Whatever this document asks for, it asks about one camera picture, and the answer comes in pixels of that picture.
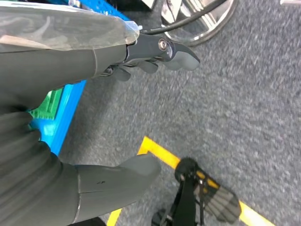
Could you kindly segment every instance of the metal screw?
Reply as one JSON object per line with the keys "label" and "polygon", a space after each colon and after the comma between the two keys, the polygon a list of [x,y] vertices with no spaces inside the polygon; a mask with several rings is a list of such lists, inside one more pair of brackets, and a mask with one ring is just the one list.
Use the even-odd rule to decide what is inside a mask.
{"label": "metal screw", "polygon": [[161,51],[165,52],[167,49],[167,43],[164,39],[160,39],[158,43]]}

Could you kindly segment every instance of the black cable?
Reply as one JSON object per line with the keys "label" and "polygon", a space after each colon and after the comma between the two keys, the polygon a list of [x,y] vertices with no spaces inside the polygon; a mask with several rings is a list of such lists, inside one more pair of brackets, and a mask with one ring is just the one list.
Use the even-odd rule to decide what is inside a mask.
{"label": "black cable", "polygon": [[167,8],[170,11],[171,15],[173,16],[174,22],[176,22],[176,18],[174,17],[174,12],[170,7],[170,0],[166,0],[166,4],[167,5]]}
{"label": "black cable", "polygon": [[207,6],[204,7],[204,10],[201,10],[198,13],[194,13],[190,17],[185,18],[185,19],[183,19],[183,20],[180,20],[178,22],[172,23],[170,25],[167,25],[165,27],[157,27],[157,28],[152,28],[150,30],[141,30],[140,34],[152,34],[152,35],[153,35],[153,34],[161,34],[161,33],[164,33],[164,32],[169,32],[171,30],[174,30],[174,29],[177,29],[179,27],[182,27],[182,26],[189,24],[190,22],[193,22],[195,20],[201,18],[207,13],[210,13],[210,12],[213,11],[213,9],[216,9],[226,1],[226,0],[216,0],[216,1],[213,1]]}

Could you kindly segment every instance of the black wheel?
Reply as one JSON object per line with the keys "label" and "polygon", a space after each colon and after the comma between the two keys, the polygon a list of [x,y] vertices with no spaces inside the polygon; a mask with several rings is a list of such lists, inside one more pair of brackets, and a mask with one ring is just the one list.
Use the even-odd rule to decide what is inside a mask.
{"label": "black wheel", "polygon": [[75,224],[72,224],[69,226],[106,226],[100,218],[93,218],[90,220],[81,221]]}
{"label": "black wheel", "polygon": [[152,218],[152,226],[160,226],[162,218],[165,214],[165,209],[161,209],[156,213],[155,213]]}
{"label": "black wheel", "polygon": [[198,169],[198,165],[196,161],[192,158],[183,158],[181,161],[177,166],[174,171],[174,176],[176,179],[180,182],[180,176],[183,174],[186,174],[189,172],[195,171]]}

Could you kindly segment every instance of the black tripod stand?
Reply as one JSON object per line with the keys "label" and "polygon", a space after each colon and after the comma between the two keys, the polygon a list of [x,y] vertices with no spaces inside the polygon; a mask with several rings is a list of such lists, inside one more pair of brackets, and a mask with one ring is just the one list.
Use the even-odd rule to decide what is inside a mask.
{"label": "black tripod stand", "polygon": [[[210,178],[193,159],[182,159],[174,175],[180,184],[176,198],[169,210],[155,213],[152,226],[202,226],[204,210],[232,224],[241,212],[235,194]],[[200,208],[199,222],[195,222],[196,204]]]}

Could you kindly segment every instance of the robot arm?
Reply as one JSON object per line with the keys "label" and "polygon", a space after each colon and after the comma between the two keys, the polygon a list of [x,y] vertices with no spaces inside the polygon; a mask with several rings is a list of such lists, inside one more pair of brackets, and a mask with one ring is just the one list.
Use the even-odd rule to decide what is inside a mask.
{"label": "robot arm", "polygon": [[66,226],[121,208],[140,198],[160,172],[150,155],[119,166],[62,163],[29,129],[26,112],[51,90],[96,76],[127,80],[127,67],[149,73],[156,62],[193,70],[191,50],[156,36],[131,45],[58,51],[0,45],[0,226]]}

